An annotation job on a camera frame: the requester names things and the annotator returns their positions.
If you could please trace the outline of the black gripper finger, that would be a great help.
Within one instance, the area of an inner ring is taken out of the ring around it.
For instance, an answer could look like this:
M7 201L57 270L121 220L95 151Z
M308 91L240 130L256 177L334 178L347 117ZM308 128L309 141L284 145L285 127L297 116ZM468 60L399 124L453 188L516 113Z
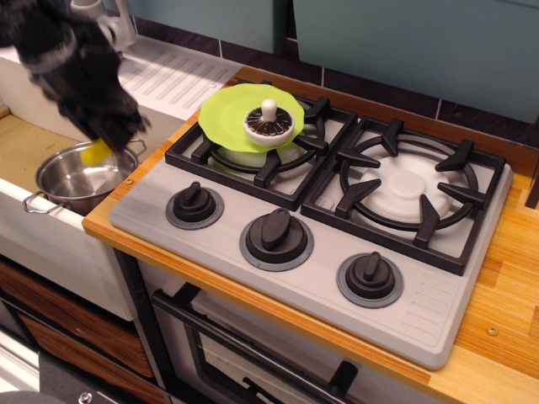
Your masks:
M58 111L60 115L67 118L77 129L79 129L90 141L99 139L95 131L90 127L88 120L83 112L78 108L72 108L69 105L59 104Z
M113 152L124 151L138 131L143 131L142 120L124 120L113 117L100 123L100 137Z

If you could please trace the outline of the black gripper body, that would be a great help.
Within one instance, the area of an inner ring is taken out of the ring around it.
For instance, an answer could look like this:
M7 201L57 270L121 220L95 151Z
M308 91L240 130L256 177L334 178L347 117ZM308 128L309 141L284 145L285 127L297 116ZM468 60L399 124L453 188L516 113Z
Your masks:
M29 58L29 70L46 96L58 105L78 108L90 127L100 130L107 118L148 120L121 87L120 58L95 24L62 24L61 42Z

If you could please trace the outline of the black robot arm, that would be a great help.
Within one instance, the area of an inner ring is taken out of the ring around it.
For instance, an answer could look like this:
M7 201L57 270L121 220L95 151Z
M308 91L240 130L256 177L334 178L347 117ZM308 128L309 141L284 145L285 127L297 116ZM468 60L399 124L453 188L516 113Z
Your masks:
M60 1L3 1L1 46L15 48L31 81L90 140L121 153L146 130L120 85L120 57L95 19Z

